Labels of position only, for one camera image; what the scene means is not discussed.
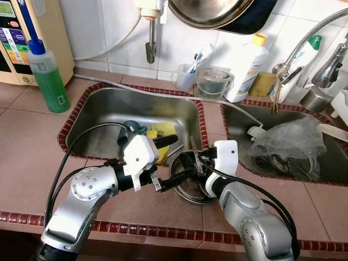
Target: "green liquid bottle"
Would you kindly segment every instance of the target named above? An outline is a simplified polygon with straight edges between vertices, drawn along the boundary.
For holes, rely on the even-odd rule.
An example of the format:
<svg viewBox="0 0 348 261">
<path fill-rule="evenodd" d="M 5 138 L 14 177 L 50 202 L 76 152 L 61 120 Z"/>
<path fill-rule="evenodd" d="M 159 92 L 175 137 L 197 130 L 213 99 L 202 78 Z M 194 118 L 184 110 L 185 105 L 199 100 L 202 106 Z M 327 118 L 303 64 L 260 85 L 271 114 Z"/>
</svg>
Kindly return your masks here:
<svg viewBox="0 0 348 261">
<path fill-rule="evenodd" d="M 52 51 L 45 51 L 39 39 L 30 40 L 27 59 L 49 110 L 63 113 L 70 108 L 63 81 Z"/>
</svg>

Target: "countertop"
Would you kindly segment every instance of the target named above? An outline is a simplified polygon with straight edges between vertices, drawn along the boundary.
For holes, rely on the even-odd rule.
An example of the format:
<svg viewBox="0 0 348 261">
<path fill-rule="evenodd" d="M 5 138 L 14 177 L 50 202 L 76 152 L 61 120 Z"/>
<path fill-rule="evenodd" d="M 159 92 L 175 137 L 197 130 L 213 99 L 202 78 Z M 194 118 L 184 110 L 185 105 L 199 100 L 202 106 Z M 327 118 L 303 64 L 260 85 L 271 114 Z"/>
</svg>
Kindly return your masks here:
<svg viewBox="0 0 348 261">
<path fill-rule="evenodd" d="M 124 84 L 174 89 L 171 82 L 162 80 L 85 69 L 77 72 Z M 62 114 L 47 109 L 37 87 L 0 83 L 0 229 L 42 232 L 39 217 L 64 156 L 57 134 L 85 89 L 96 83 L 72 78 L 66 87 L 71 109 Z M 203 110 L 209 144 L 226 139 L 220 105 L 203 102 Z M 102 165 L 102 161 L 70 157 L 63 175 L 89 165 Z M 168 170 L 159 167 L 157 174 L 167 177 Z M 288 208 L 302 247 L 308 250 L 302 255 L 330 253 L 348 258 L 348 187 L 260 177 L 241 165 L 237 176 L 271 192 Z M 68 189 L 64 186 L 56 205 Z M 92 239 L 243 251 L 217 202 L 193 204 L 173 190 L 156 193 L 151 185 L 139 193 L 121 192 L 102 207 L 97 219 L 102 222 L 96 224 L 98 231 L 91 233 Z"/>
</svg>

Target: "red tile trim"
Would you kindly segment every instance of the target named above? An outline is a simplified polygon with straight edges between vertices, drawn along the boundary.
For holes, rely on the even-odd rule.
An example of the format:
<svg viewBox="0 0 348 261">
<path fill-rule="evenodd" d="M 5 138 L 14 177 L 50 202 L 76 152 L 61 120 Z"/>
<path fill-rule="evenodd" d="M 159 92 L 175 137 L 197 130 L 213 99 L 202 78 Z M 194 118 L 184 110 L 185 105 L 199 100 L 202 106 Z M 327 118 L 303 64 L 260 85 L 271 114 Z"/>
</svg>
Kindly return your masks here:
<svg viewBox="0 0 348 261">
<path fill-rule="evenodd" d="M 0 222 L 42 227 L 44 226 L 43 219 L 43 216 L 0 211 Z M 92 230 L 97 232 L 145 235 L 150 237 L 175 238 L 196 241 L 203 240 L 215 243 L 242 245 L 240 236 L 238 234 L 191 230 L 175 227 L 157 227 L 128 223 L 95 221 Z M 299 240 L 299 243 L 302 250 L 348 252 L 348 242 L 341 243 Z"/>
<path fill-rule="evenodd" d="M 169 91 L 165 89 L 160 89 L 160 88 L 149 88 L 149 87 L 144 87 L 144 86 L 137 86 L 137 85 L 130 85 L 130 84 L 125 84 L 129 87 L 138 89 L 138 90 L 145 90 L 149 92 L 156 92 L 156 93 L 161 93 L 161 94 L 170 94 L 170 95 L 178 95 L 178 96 L 192 96 L 191 94 L 183 91 Z M 85 104 L 87 98 L 89 95 L 101 88 L 116 88 L 119 89 L 115 86 L 109 85 L 109 84 L 104 84 L 104 83 L 98 83 L 95 85 L 92 85 L 88 87 L 85 92 L 82 94 L 81 98 L 77 102 L 75 108 L 71 112 L 69 118 L 66 120 L 63 128 L 60 130 L 60 132 L 57 135 L 57 140 L 58 140 L 58 145 L 59 147 L 66 152 L 68 150 L 68 146 L 66 144 L 66 137 L 72 127 L 72 125 L 75 122 L 75 119 L 77 118 L 78 113 L 81 111 L 83 105 Z M 207 131 L 206 131 L 206 121 L 204 118 L 204 110 L 203 110 L 203 104 L 201 101 L 192 101 L 196 106 L 198 110 L 198 117 L 199 117 L 199 122 L 200 122 L 200 129 L 201 129 L 201 136 L 202 136 L 202 146 L 203 148 L 208 148 L 209 147 L 209 142 L 208 142 L 208 136 L 207 136 Z M 108 159 L 102 159 L 102 158 L 97 158 L 97 157 L 82 157 L 82 156 L 77 156 L 74 153 L 71 153 L 72 157 L 77 157 L 77 158 L 82 158 L 82 159 L 98 159 L 98 160 L 108 160 Z"/>
<path fill-rule="evenodd" d="M 253 101 L 253 100 L 243 100 L 243 101 L 238 102 L 238 104 L 253 105 L 253 106 L 260 106 L 260 107 L 268 107 L 268 108 L 272 107 L 272 103 L 271 102 L 260 102 L 260 101 Z M 228 139 L 231 139 L 231 137 L 229 135 L 228 127 L 227 127 L 226 118 L 225 118 L 225 112 L 224 112 L 225 111 L 225 107 L 226 107 L 225 105 L 220 105 L 221 114 L 222 114 L 222 117 L 223 117 L 223 124 L 225 126 L 225 131 L 226 131 Z M 333 122 L 329 118 L 327 118 L 324 114 L 312 113 L 311 111 L 305 109 L 304 107 L 302 107 L 300 105 L 281 104 L 279 109 L 300 111 L 302 113 L 306 113 L 308 115 L 311 115 L 311 116 L 315 117 L 316 119 L 318 119 L 319 121 L 321 121 L 323 123 L 334 125 Z M 346 142 L 340 142 L 339 145 L 342 148 L 342 150 L 345 152 L 345 154 L 348 156 L 348 147 L 347 147 L 348 145 L 347 145 L 347 143 Z M 291 178 L 291 177 L 270 177 L 270 176 L 265 176 L 265 175 L 262 175 L 262 174 L 259 174 L 259 173 L 255 172 L 253 170 L 248 169 L 241 162 L 239 162 L 239 164 L 241 166 L 243 166 L 243 168 L 249 170 L 251 173 L 257 174 L 257 175 L 259 175 L 261 177 L 264 177 L 264 178 L 273 178 L 273 179 L 282 179 L 282 180 L 291 180 L 291 181 L 302 181 L 302 182 L 306 182 L 306 183 L 326 184 L 326 185 L 348 187 L 348 184 L 341 184 L 341 183 L 332 183 L 332 182 L 324 182 L 324 181 L 307 181 L 307 180 L 296 179 L 296 178 Z"/>
</svg>

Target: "green bottle cap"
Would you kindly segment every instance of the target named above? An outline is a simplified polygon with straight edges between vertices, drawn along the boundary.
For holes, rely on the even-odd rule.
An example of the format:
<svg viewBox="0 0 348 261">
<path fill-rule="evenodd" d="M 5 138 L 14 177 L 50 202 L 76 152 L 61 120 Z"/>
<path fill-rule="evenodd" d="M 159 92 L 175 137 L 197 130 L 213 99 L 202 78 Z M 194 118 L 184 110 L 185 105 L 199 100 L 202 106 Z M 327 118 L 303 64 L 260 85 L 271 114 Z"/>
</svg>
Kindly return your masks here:
<svg viewBox="0 0 348 261">
<path fill-rule="evenodd" d="M 313 49 L 319 50 L 321 39 L 322 37 L 320 35 L 314 35 L 308 39 L 308 42 L 313 47 Z"/>
</svg>

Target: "blue bottle cap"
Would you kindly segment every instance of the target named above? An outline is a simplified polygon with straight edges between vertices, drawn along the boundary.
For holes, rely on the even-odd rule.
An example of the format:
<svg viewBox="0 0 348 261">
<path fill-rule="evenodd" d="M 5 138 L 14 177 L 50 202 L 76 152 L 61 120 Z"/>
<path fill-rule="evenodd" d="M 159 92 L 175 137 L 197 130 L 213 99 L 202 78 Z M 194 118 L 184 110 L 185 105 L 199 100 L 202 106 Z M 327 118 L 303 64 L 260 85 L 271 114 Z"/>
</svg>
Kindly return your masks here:
<svg viewBox="0 0 348 261">
<path fill-rule="evenodd" d="M 46 53 L 44 43 L 40 39 L 31 39 L 28 41 L 28 45 L 33 54 L 40 55 Z"/>
</svg>

